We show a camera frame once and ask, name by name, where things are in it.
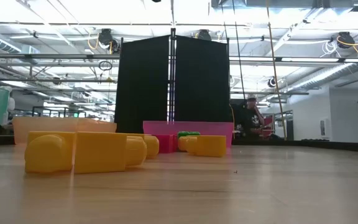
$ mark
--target ceiling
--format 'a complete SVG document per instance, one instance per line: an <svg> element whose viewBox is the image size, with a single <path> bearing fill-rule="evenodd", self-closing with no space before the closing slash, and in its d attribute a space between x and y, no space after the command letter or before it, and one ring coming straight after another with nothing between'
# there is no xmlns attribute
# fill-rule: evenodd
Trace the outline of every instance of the ceiling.
<svg viewBox="0 0 358 224"><path fill-rule="evenodd" d="M226 42L223 39L227 36L231 40L229 54L233 57L265 57L270 56L271 52L269 19L265 7L236 7L234 13L231 7L222 10L212 8L211 0L162 0L159 3L151 0L92 0L81 1L81 4L75 0L29 0L27 3L30 9L24 6L26 2L23 0L0 0L0 38L18 47L30 45L41 54L108 54L108 50L101 47L91 49L85 39L91 37L90 44L94 46L97 33L109 28L114 38L123 37L124 41L133 41L168 35L172 27L177 29L177 35L188 37L194 37L200 29L208 29L214 41ZM331 37L336 38L339 32L350 32L358 43L358 11L352 7L271 8L270 22L277 57L357 57L353 48L337 48L331 54L324 52L326 42ZM0 63L13 62L0 60ZM112 60L112 63L112 70L104 74L114 79L118 74L119 61ZM278 66L277 78L285 85L290 85L322 67ZM24 75L29 73L29 67L11 68ZM43 67L34 67L34 72L41 69ZM238 81L241 75L244 91L268 90L267 80L274 75L271 65L259 63L243 65L242 74L239 65L234 63L230 71L233 79L237 80L233 82L233 91L242 90ZM89 67L48 67L38 74L38 78L93 79L95 73L100 75L102 72L97 67L95 71ZM116 90L114 83L36 85L54 89ZM115 99L115 92L100 94L112 101ZM78 100L77 93L64 95Z"/></svg>

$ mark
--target table surface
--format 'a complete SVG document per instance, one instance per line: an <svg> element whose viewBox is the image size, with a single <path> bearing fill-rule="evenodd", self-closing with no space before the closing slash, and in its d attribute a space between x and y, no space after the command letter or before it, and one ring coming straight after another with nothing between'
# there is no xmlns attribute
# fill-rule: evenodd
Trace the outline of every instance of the table surface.
<svg viewBox="0 0 358 224"><path fill-rule="evenodd" d="M25 174L0 147L0 223L358 224L358 152L232 148L163 154L107 174Z"/></svg>

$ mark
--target person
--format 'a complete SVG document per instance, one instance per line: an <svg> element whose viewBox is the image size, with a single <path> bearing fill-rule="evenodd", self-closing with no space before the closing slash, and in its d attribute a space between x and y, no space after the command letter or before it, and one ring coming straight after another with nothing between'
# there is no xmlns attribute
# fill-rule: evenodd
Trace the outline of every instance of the person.
<svg viewBox="0 0 358 224"><path fill-rule="evenodd" d="M248 140L260 139L262 129L265 125L265 120L260 114L256 104L256 96L248 95L247 108L244 108L244 121L242 123L242 128Z"/></svg>

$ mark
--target pink plastic container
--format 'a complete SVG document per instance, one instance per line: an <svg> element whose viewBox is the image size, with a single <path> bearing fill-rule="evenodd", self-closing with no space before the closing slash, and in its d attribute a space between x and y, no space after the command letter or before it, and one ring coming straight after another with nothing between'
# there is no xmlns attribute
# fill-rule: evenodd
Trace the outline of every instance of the pink plastic container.
<svg viewBox="0 0 358 224"><path fill-rule="evenodd" d="M202 135L226 136L226 147L231 147L233 134L232 122L195 122L195 121L143 121L145 134L174 135L179 131L198 131Z"/></svg>
<svg viewBox="0 0 358 224"><path fill-rule="evenodd" d="M157 137L160 142L160 150L158 153L167 154L174 153L176 151L173 143L173 135L156 134L155 137Z"/></svg>

